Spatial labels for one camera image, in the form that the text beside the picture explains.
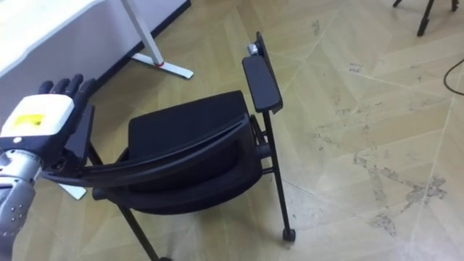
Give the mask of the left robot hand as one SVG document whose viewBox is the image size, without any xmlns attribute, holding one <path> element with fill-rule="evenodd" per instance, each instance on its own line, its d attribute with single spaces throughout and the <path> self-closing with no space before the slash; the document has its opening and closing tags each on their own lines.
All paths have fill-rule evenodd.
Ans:
<svg viewBox="0 0 464 261">
<path fill-rule="evenodd" d="M 37 94 L 23 97 L 1 128 L 1 149 L 36 155 L 44 168 L 62 158 L 88 105 L 96 79 L 81 74 L 57 83 L 43 82 Z"/>
</svg>

